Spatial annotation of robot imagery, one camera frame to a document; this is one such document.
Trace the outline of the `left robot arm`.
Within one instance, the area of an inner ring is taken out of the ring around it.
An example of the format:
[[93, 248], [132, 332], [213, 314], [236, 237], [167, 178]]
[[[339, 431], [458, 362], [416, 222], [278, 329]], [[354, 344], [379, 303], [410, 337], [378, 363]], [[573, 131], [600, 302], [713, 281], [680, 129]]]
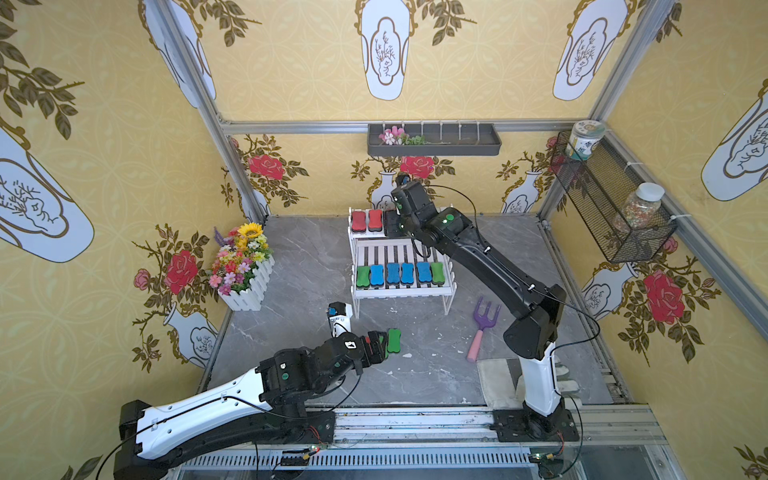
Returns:
[[161, 479], [198, 456], [245, 442], [291, 443], [305, 435], [328, 442], [334, 409], [310, 411], [309, 400], [327, 395], [348, 373], [382, 363], [389, 336], [350, 332], [322, 345], [283, 349], [241, 376], [175, 403], [135, 400], [121, 409], [117, 479]]

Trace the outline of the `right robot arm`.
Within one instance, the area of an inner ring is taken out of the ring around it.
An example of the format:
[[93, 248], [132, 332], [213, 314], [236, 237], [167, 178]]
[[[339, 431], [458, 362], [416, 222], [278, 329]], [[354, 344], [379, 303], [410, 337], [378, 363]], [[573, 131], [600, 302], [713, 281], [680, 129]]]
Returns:
[[560, 393], [553, 358], [566, 306], [564, 289], [547, 287], [525, 274], [487, 243], [459, 210], [437, 210], [433, 202], [400, 193], [395, 201], [398, 227], [410, 238], [462, 265], [507, 307], [513, 321], [504, 332], [518, 357], [525, 388], [522, 407], [496, 410], [494, 429], [501, 441], [579, 441], [578, 418]]

